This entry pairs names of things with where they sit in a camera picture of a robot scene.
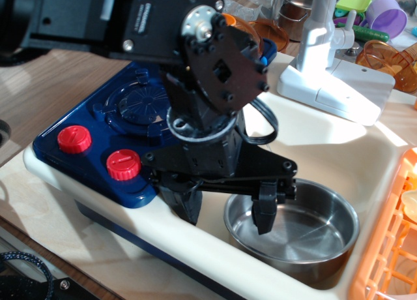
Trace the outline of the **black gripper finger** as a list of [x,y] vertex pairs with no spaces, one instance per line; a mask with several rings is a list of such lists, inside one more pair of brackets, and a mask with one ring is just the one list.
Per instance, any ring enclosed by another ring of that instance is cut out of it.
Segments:
[[261,181],[258,195],[252,200],[252,220],[259,235],[271,231],[277,211],[277,182]]
[[199,187],[202,180],[191,180],[179,183],[177,181],[162,180],[159,189],[165,203],[182,220],[196,225],[203,195]]

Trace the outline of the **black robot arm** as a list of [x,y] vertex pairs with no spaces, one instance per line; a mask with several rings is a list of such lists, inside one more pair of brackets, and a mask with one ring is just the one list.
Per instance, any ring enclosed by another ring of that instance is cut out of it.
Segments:
[[176,145],[142,163],[164,200],[197,222],[203,191],[252,197],[268,233],[277,206],[295,197],[296,164],[263,149],[278,121],[259,100],[267,67],[249,34],[228,26],[223,0],[1,0],[1,64],[50,49],[157,64]]

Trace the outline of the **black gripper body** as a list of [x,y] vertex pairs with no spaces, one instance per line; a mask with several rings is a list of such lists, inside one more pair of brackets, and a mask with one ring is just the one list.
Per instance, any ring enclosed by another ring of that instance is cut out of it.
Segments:
[[222,119],[209,133],[168,118],[175,143],[149,151],[142,163],[167,202],[190,202],[202,190],[250,195],[258,202],[296,196],[295,162],[247,138],[242,113]]

